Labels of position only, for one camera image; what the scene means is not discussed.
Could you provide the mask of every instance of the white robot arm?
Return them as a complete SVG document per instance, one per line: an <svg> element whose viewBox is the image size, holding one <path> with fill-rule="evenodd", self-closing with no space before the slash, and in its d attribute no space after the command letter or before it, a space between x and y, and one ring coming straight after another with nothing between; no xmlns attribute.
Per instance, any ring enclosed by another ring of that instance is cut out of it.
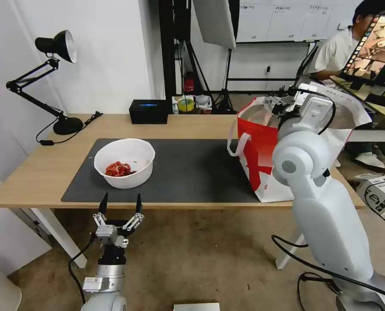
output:
<svg viewBox="0 0 385 311"><path fill-rule="evenodd" d="M92 293L81 311L126 311L126 299L121 296L125 278L125 249L128 237L144 220L141 195L138 194L136 213L129 221L108 221L105 217L107 193L99 206L99 212L93 214L98 225L96 237L104 247L104 253L98 260L95 277L86 277L82 290Z"/></svg>
<svg viewBox="0 0 385 311"><path fill-rule="evenodd" d="M317 134L332 105L329 99L309 95L300 117L283 123L273 152L273 174L291 188L292 213L319 266L385 291L385 276L372 267L361 220L344 185L330 176L330 150ZM385 311L385 295L336 277L333 280L343 293L337 297L339 310L381 307Z"/></svg>

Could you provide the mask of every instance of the white bowl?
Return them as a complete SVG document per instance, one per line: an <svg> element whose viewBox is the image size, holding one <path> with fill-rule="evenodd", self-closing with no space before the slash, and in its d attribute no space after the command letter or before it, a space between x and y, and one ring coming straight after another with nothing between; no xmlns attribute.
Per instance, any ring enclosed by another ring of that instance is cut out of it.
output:
<svg viewBox="0 0 385 311"><path fill-rule="evenodd" d="M155 150L150 143L144 140L127 138L111 142L100 149L95 155L94 165L98 173L112 187L130 189L148 180L152 174L154 158ZM106 167L116 161L128 163L131 166L131 171L136 171L136 173L122 177L105 175Z"/></svg>

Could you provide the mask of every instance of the sneaker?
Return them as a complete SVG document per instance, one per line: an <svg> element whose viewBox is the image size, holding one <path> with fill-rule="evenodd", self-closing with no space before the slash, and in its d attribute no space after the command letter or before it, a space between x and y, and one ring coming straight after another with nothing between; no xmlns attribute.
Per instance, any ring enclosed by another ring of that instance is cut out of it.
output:
<svg viewBox="0 0 385 311"><path fill-rule="evenodd" d="M341 163L338 161L338 159L335 160L333 167L336 167L336 168L341 167Z"/></svg>
<svg viewBox="0 0 385 311"><path fill-rule="evenodd" d="M372 152L360 154L355 158L355 162L376 173L385 173L384 162L380 161Z"/></svg>

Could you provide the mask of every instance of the computer screen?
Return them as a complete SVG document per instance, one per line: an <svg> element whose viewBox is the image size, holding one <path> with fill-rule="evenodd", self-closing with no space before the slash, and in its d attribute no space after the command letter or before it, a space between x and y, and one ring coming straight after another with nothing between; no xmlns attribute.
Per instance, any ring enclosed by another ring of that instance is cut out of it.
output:
<svg viewBox="0 0 385 311"><path fill-rule="evenodd" d="M385 16L369 25L341 77L369 85L385 86Z"/></svg>

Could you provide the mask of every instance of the black lamp shade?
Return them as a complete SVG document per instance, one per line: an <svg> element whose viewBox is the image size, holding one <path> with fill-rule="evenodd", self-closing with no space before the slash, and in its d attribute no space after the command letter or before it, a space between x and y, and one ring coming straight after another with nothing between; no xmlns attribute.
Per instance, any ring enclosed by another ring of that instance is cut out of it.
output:
<svg viewBox="0 0 385 311"><path fill-rule="evenodd" d="M68 62L76 63L76 48L69 30L59 32L53 39L37 38L35 44L40 52L57 54Z"/></svg>

